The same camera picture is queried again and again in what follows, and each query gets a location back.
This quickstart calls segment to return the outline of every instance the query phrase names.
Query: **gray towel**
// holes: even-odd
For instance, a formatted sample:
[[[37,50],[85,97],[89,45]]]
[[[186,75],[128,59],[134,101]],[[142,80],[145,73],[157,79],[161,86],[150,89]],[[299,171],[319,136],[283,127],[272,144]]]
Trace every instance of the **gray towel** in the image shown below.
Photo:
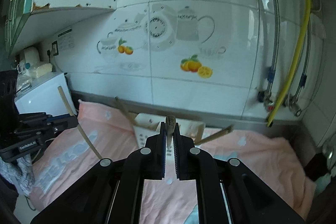
[[[30,155],[25,155],[17,161],[17,166],[4,162],[0,157],[0,174],[11,184],[14,184],[19,194],[29,196],[33,190],[35,177]]]

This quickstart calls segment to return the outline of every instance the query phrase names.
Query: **pink cloth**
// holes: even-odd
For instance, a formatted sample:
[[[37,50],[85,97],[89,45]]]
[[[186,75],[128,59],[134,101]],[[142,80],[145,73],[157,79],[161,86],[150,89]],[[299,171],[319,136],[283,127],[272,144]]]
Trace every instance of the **pink cloth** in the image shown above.
[[[93,144],[103,157],[120,160],[138,149],[132,126],[117,109],[81,102],[78,121],[89,137],[96,136]],[[206,128],[211,134],[216,131]],[[82,141],[76,128],[60,134],[33,165],[36,179],[43,179],[47,169],[52,174],[60,172],[51,168],[55,158]],[[219,159],[236,155],[303,218],[308,214],[315,184],[305,177],[285,139],[269,139],[255,132],[235,130],[201,148]],[[62,163],[60,175],[47,190],[43,192],[38,185],[34,187],[30,195],[33,205],[40,211],[44,209],[97,162],[96,155],[87,149],[75,159]],[[145,181],[140,223],[182,224],[196,204],[195,182],[176,180],[174,162],[168,161],[165,179]]]

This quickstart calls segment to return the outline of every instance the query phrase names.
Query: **rust stain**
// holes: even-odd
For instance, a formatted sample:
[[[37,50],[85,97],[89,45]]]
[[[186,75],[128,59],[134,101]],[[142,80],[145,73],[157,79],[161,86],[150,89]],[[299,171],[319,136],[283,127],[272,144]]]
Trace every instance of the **rust stain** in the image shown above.
[[[44,6],[37,6],[35,2],[33,3],[33,11],[35,11],[35,10],[43,10],[43,9],[49,9],[49,7],[50,7],[50,3],[47,3]]]

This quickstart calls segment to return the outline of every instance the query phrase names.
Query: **yellow hose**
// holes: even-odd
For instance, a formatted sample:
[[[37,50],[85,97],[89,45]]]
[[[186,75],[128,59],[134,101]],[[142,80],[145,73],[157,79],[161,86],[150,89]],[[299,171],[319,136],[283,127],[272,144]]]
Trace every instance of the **yellow hose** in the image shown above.
[[[286,96],[286,94],[289,90],[291,82],[293,80],[295,69],[296,69],[296,66],[297,66],[298,61],[299,61],[300,52],[301,52],[302,45],[303,45],[303,40],[305,38],[305,33],[307,31],[309,16],[310,16],[310,0],[305,0],[305,10],[304,10],[304,16],[303,16],[303,23],[302,23],[302,26],[301,26],[301,29],[300,29],[299,38],[298,38],[297,43],[296,43],[295,52],[294,52],[293,60],[292,60],[292,63],[291,63],[291,67],[289,68],[289,72],[288,72],[288,75],[287,75],[285,85],[284,85],[283,89],[281,90],[280,95],[279,95],[279,97],[278,97],[278,99],[277,99],[277,101],[274,105],[274,109],[270,113],[270,115],[268,116],[268,119],[267,119],[267,126],[268,127],[271,125],[279,107],[281,106],[281,104],[282,104],[282,102],[283,102],[283,100],[284,100],[284,98],[285,98],[285,96]]]

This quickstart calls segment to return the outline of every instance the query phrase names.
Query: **orange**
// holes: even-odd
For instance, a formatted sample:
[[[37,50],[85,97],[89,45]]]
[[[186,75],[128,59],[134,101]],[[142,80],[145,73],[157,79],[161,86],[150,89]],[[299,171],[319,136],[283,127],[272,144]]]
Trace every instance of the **orange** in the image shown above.
[[[190,62],[190,61],[186,61],[186,62],[184,62],[184,63],[181,63],[181,65],[180,65],[181,70],[189,71],[189,68],[188,68],[188,63],[189,63],[189,62]]]
[[[202,67],[202,64],[199,61],[188,61],[188,69],[191,72],[197,72],[200,67]]]
[[[209,67],[200,67],[197,71],[197,74],[201,78],[210,78],[212,75],[212,69]]]
[[[125,53],[128,55],[131,55],[133,53],[133,48],[132,47],[126,47],[125,48]]]
[[[125,47],[122,46],[122,45],[118,46],[118,52],[124,53],[125,52]]]

